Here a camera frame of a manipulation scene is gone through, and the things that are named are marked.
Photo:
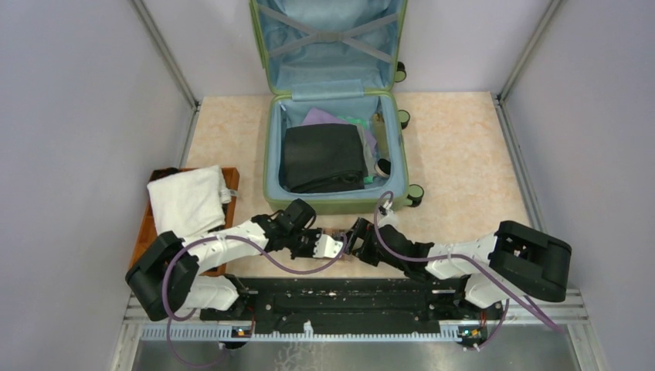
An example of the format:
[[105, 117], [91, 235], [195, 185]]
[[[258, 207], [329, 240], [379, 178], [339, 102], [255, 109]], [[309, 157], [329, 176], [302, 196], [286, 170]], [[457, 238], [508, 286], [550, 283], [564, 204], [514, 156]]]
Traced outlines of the gold cap bottle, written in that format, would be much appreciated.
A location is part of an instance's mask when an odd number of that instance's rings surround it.
[[382, 113], [375, 113], [372, 115], [372, 128], [377, 142], [376, 147], [378, 151], [378, 160], [375, 164], [375, 169], [382, 178], [387, 179], [391, 175], [391, 162], [389, 160], [389, 145]]

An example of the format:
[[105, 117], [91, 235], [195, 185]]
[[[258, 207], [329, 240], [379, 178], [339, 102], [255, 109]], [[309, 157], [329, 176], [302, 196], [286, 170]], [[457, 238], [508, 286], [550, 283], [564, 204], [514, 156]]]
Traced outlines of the eyeshadow palette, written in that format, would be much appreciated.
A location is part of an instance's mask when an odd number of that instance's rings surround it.
[[314, 248], [314, 258], [339, 260], [348, 254], [350, 247], [348, 232], [345, 230], [323, 229]]

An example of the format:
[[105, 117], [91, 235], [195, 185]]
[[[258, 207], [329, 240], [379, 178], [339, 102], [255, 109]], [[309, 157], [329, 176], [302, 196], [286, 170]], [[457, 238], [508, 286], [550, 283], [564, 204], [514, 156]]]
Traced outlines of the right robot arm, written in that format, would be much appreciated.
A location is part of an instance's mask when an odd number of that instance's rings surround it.
[[360, 218], [348, 238], [347, 253], [374, 267], [384, 263], [419, 282], [464, 279], [453, 297], [462, 318], [507, 298], [560, 303], [566, 297], [571, 246], [512, 220], [469, 242], [437, 244], [412, 242], [392, 225]]

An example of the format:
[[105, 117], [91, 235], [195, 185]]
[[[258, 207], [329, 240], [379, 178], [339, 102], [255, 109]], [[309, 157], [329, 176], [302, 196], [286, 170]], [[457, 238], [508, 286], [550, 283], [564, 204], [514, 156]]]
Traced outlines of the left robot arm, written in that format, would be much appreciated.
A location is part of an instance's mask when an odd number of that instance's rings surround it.
[[233, 279], [209, 277], [206, 271], [244, 257], [262, 255], [282, 271], [300, 274], [282, 265], [272, 253], [287, 249], [293, 258], [327, 260], [332, 265], [342, 255], [344, 242], [311, 229], [314, 209], [295, 199], [286, 209], [253, 216], [232, 228], [178, 237], [172, 231], [158, 235], [135, 264], [125, 281], [153, 322], [166, 318], [182, 321], [181, 309], [215, 309], [229, 319], [243, 317], [245, 295]]

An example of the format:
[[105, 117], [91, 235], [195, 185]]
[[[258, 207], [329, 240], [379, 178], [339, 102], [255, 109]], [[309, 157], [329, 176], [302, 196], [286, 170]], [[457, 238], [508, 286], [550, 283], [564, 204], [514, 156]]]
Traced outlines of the purple t-shirt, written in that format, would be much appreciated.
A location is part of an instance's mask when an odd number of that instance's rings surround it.
[[301, 126], [312, 124], [347, 124], [345, 121], [338, 119], [338, 116], [323, 111], [319, 108], [311, 108], [303, 121]]

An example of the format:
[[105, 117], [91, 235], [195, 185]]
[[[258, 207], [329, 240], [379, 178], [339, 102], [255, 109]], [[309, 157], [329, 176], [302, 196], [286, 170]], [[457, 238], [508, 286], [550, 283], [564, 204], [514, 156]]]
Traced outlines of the green white tie-dye garment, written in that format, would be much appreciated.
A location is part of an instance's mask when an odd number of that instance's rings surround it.
[[364, 144], [363, 149], [365, 150], [365, 164], [367, 167], [368, 174], [364, 177], [364, 184], [371, 185], [375, 180], [375, 146], [376, 140], [374, 135], [369, 128], [368, 122], [356, 117], [349, 116], [338, 116], [338, 119], [345, 121], [348, 124], [355, 125], [359, 134], [363, 137]]

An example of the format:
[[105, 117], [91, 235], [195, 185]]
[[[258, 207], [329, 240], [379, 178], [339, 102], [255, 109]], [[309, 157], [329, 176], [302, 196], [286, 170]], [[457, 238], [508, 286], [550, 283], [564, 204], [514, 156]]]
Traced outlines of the black garment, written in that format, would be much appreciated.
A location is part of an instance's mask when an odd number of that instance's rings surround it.
[[352, 124], [313, 124], [285, 131], [280, 184], [298, 194], [358, 191], [368, 174], [358, 129]]

